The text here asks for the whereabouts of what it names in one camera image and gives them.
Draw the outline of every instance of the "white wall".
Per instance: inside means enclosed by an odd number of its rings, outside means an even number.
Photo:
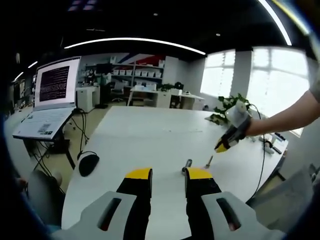
[[[230,94],[241,93],[247,95],[251,66],[251,51],[237,51],[235,53],[234,74]],[[312,84],[316,78],[318,63],[308,58],[309,80]],[[205,58],[191,62],[187,66],[187,81],[184,89],[192,94],[205,98],[205,104],[210,108],[220,106],[220,102],[215,97],[200,93],[201,82],[205,67]],[[320,166],[320,119],[305,127],[301,137],[297,137],[291,132],[282,133],[289,141],[286,160],[280,173],[287,179],[298,171],[304,164],[313,163],[316,167]]]

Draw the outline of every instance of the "floor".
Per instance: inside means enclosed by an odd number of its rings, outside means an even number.
[[[109,107],[106,109],[93,109],[90,113],[87,114],[87,125],[86,125],[86,135],[90,138],[91,134],[94,132],[102,118],[108,112],[108,110],[112,106],[124,106],[124,102],[120,103],[111,103]],[[77,125],[81,128],[82,126],[82,118],[81,115],[75,115],[73,117]],[[76,128],[73,129],[72,125],[67,125],[65,127],[65,138],[70,139],[70,146],[69,151],[74,161],[77,160],[77,155],[80,150],[80,141],[81,141],[81,131]],[[69,181],[72,177],[72,168],[67,160],[65,154],[51,154],[49,158],[43,158],[44,164],[47,168],[52,172],[60,172],[62,175],[62,184],[61,188],[66,192],[68,189]],[[268,192],[269,190],[273,189],[274,187],[278,186],[282,183],[281,179],[277,176],[273,177],[272,179],[268,180],[267,183],[258,191],[258,194],[263,194]]]

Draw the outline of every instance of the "white table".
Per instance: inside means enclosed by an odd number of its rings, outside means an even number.
[[[170,108],[170,102],[171,102],[171,96],[178,96],[183,99],[183,109],[188,109],[188,110],[202,110],[204,104],[205,104],[205,99],[196,96],[193,94],[174,94],[171,92],[166,92],[166,91],[152,91],[152,90],[145,90],[145,89],[134,89],[132,88],[130,91],[129,99],[127,102],[127,106],[130,105],[134,93],[149,93],[153,94],[153,100],[155,102],[155,106],[157,108]]]
[[[62,213],[68,229],[82,210],[107,191],[116,191],[125,175],[138,168],[153,168],[151,215],[146,239],[183,239],[191,235],[186,214],[185,177],[187,159],[203,167],[214,153],[226,128],[205,120],[207,111],[113,106],[101,120],[84,151],[94,151],[100,161],[94,172],[81,177],[78,166],[69,183]],[[275,146],[282,152],[288,142]],[[282,155],[265,154],[260,186]],[[260,141],[242,140],[227,152],[215,153],[210,172],[222,191],[246,202],[254,194],[263,162]]]
[[[77,107],[89,113],[95,108],[95,105],[100,103],[100,87],[99,86],[84,86],[77,87]]]

